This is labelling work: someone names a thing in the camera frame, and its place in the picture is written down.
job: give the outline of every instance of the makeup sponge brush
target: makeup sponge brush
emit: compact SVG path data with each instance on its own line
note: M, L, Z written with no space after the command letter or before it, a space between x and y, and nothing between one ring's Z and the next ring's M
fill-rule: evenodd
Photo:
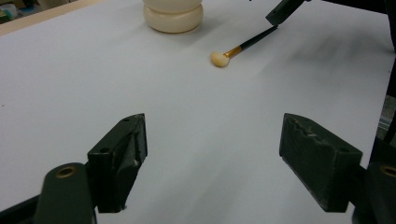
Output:
M236 56L238 53L244 51L245 49L248 49L250 46L256 44L259 42L261 39L265 38L269 34L271 34L274 30L277 29L277 25L271 27L270 29L253 36L249 40L245 41L238 47L231 49L225 53L220 53L220 52L212 52L210 54L210 61L217 67L225 67L228 65L230 59L234 56Z

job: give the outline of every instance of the metal screw hole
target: metal screw hole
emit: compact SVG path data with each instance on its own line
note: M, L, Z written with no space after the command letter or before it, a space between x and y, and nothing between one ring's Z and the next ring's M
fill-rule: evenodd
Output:
M396 168L392 166L381 166L382 173L396 177Z

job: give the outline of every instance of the white table surface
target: white table surface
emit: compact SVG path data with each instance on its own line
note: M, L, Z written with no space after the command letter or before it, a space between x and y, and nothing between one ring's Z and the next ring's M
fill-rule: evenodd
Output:
M284 113L315 120L367 165L394 54L385 15L304 3L227 68L209 61L271 25L271 1L204 0L196 30L147 27L109 0L0 37L0 209L85 162L122 118L145 113L148 158L99 223L350 223L325 214L278 156Z

